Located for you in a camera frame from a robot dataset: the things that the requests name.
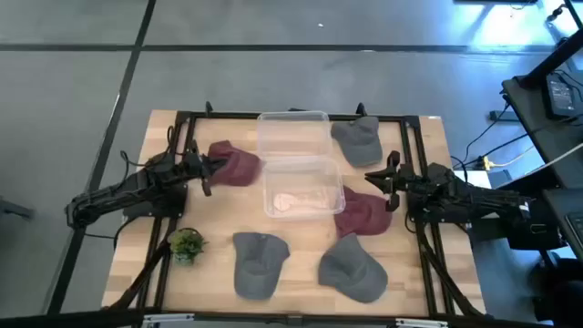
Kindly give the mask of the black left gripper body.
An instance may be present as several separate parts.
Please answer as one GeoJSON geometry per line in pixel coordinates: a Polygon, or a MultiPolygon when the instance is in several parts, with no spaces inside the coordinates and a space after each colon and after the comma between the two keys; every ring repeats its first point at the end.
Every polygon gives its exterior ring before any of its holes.
{"type": "Polygon", "coordinates": [[[182,163],[185,166],[187,175],[191,179],[200,180],[204,195],[206,197],[211,196],[209,160],[205,155],[199,153],[199,148],[195,140],[189,142],[188,149],[183,153],[182,163]]]}

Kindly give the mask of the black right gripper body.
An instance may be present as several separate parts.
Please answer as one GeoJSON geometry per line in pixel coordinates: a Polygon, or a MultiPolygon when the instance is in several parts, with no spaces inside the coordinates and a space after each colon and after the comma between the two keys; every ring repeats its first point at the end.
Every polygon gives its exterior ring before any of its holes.
{"type": "Polygon", "coordinates": [[[389,212],[394,212],[400,205],[400,196],[398,191],[408,191],[408,185],[412,183],[416,177],[414,168],[411,164],[400,164],[401,154],[393,150],[390,152],[386,160],[385,171],[385,193],[388,195],[385,208],[389,212]]]}

